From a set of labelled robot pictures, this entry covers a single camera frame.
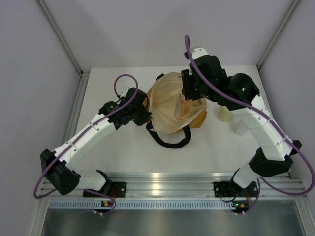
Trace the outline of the orange bottle pink cap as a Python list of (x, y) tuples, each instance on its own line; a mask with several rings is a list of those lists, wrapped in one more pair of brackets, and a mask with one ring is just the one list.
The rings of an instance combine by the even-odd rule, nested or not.
[(192, 107), (193, 101), (186, 100), (185, 96), (180, 92), (176, 101), (174, 115), (177, 120), (185, 120), (189, 117), (189, 111)]

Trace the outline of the tan canvas tote bag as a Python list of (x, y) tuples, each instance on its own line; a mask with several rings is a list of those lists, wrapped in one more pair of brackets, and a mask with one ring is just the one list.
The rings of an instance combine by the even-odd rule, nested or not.
[[(193, 101), (189, 117), (177, 120), (174, 115), (179, 93), (182, 92), (182, 76), (178, 72), (161, 74), (147, 93), (148, 111), (152, 119), (146, 124), (146, 129), (159, 145), (165, 148), (179, 149), (191, 141), (191, 129), (200, 128), (207, 116), (207, 101), (204, 98)], [(167, 143), (159, 134), (174, 134), (183, 132), (185, 137), (178, 143)]]

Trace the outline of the green pump bottle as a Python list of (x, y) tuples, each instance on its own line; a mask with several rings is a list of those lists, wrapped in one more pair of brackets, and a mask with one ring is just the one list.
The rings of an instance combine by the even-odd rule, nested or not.
[(226, 106), (221, 106), (218, 111), (218, 119), (221, 122), (230, 122), (233, 118), (233, 113)]

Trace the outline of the white bottle black cap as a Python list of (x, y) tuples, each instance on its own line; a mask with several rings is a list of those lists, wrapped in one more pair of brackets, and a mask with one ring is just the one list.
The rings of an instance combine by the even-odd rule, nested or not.
[(244, 136), (247, 134), (248, 131), (249, 129), (246, 124), (243, 121), (239, 121), (235, 129), (235, 134), (237, 134), (238, 136)]

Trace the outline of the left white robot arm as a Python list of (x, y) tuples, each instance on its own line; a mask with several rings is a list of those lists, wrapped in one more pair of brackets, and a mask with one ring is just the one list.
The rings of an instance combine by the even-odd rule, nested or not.
[(101, 170), (76, 170), (75, 163), (86, 156), (96, 144), (121, 126), (134, 122), (142, 126), (151, 118), (146, 105), (147, 94), (137, 88), (128, 88), (117, 102), (105, 103), (81, 131), (60, 147), (45, 149), (40, 155), (42, 175), (61, 195), (73, 190), (95, 191), (104, 197), (111, 191), (111, 179)]

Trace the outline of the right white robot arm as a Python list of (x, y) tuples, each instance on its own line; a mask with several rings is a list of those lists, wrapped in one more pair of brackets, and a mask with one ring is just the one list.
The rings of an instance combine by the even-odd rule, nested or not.
[(285, 136), (270, 116), (253, 79), (244, 73), (228, 76), (219, 59), (205, 52), (196, 57), (184, 55), (190, 61), (189, 68), (181, 72), (184, 98), (206, 98), (225, 106), (240, 119), (259, 145), (253, 158), (235, 172), (229, 183), (230, 192), (241, 195), (259, 177), (288, 172), (293, 164), (291, 157), (301, 143)]

